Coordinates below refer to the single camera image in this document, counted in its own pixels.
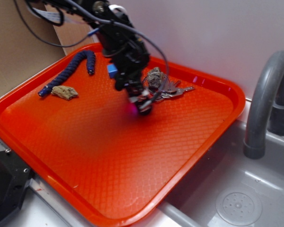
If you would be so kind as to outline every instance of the blue block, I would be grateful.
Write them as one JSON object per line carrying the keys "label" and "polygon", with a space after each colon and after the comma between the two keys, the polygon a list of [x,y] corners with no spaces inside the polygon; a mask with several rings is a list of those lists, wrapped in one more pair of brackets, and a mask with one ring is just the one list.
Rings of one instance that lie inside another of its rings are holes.
{"label": "blue block", "polygon": [[118,72],[117,68],[115,67],[114,64],[110,64],[107,66],[107,71],[108,71],[108,74],[109,74],[109,77],[112,79],[112,78],[115,78],[115,75],[116,73]]}

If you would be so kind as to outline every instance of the tray rim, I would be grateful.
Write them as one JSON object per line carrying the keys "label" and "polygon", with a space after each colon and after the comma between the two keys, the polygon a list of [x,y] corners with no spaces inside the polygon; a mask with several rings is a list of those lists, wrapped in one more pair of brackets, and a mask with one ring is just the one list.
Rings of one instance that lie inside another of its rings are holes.
{"label": "tray rim", "polygon": [[[102,46],[100,44],[89,44],[83,46],[77,50],[75,50],[70,55],[60,59],[53,65],[44,69],[43,71],[37,73],[31,79],[22,83],[20,86],[10,91],[6,95],[4,95],[0,99],[0,114],[12,103],[18,100],[18,98],[23,97],[25,94],[32,90],[31,87],[27,86],[28,84],[36,84],[40,85],[44,81],[48,80],[52,76],[48,76],[47,78],[43,78],[42,76],[46,74],[49,70],[53,70],[55,65],[61,64],[67,66],[68,62],[72,59],[72,57],[79,51],[92,49],[95,52],[100,52],[102,50]],[[163,65],[163,61],[161,59],[151,57],[150,66],[151,65]],[[245,95],[241,88],[237,86],[235,83],[228,81],[226,79],[222,79],[211,74],[207,74],[198,70],[190,69],[185,66],[180,66],[178,64],[169,62],[170,72],[172,73],[174,70],[181,70],[183,73],[194,74],[197,75],[195,80],[195,84],[207,89],[214,88],[217,89],[217,86],[221,87],[221,91],[218,92],[220,94],[226,95],[233,103],[233,111],[231,114],[225,119],[225,121],[211,134],[210,138],[214,137],[214,140],[207,139],[204,144],[202,144],[194,153],[194,155],[176,172],[176,174],[164,185],[162,190],[160,190],[151,200],[150,202],[138,213],[132,214],[128,216],[126,219],[109,219],[104,217],[100,212],[98,212],[95,208],[93,208],[89,203],[87,203],[84,199],[80,200],[78,197],[73,195],[74,191],[67,184],[63,184],[63,181],[60,179],[60,183],[58,183],[55,179],[59,179],[59,176],[55,174],[50,169],[44,170],[41,165],[42,162],[38,160],[34,156],[29,156],[28,149],[21,144],[20,141],[15,140],[14,136],[11,135],[4,128],[0,127],[0,138],[13,150],[25,150],[20,155],[24,160],[27,160],[30,163],[30,166],[34,166],[34,170],[39,174],[44,180],[46,180],[62,197],[67,198],[66,200],[74,206],[88,221],[95,225],[107,226],[107,227],[119,227],[119,226],[127,226],[133,224],[143,217],[147,216],[152,210],[156,208],[156,206],[161,202],[179,182],[188,171],[193,168],[193,166],[198,162],[198,160],[206,153],[206,150],[211,147],[218,138],[230,127],[230,125],[236,120],[236,118],[242,113],[245,106]]]}

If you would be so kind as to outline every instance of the gray faucet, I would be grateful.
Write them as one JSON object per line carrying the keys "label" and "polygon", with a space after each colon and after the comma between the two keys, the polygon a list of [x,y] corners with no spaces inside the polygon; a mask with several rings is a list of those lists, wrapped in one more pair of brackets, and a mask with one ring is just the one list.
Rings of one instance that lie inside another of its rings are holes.
{"label": "gray faucet", "polygon": [[284,136],[284,51],[269,58],[257,83],[246,125],[245,156],[264,156],[267,129]]}

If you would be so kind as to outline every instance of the silver key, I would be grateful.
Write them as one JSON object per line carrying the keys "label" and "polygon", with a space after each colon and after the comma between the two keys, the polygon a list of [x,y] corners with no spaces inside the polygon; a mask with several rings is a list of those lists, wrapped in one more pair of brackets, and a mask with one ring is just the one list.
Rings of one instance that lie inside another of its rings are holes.
{"label": "silver key", "polygon": [[190,86],[190,87],[186,87],[186,88],[177,88],[177,91],[175,93],[163,93],[161,94],[161,96],[163,98],[173,98],[173,97],[177,97],[177,96],[181,96],[183,95],[184,92],[186,91],[192,91],[194,90],[195,88],[193,86]]}
{"label": "silver key", "polygon": [[178,80],[176,83],[174,81],[171,81],[170,83],[166,83],[163,89],[164,93],[175,93],[178,89],[178,85],[181,83],[180,80]]}

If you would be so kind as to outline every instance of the black bracket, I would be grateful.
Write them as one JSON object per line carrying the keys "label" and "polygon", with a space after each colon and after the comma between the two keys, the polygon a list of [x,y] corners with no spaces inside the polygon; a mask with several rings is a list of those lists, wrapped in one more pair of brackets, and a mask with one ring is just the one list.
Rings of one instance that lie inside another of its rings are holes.
{"label": "black bracket", "polygon": [[32,171],[12,150],[0,151],[0,226],[21,210]]}

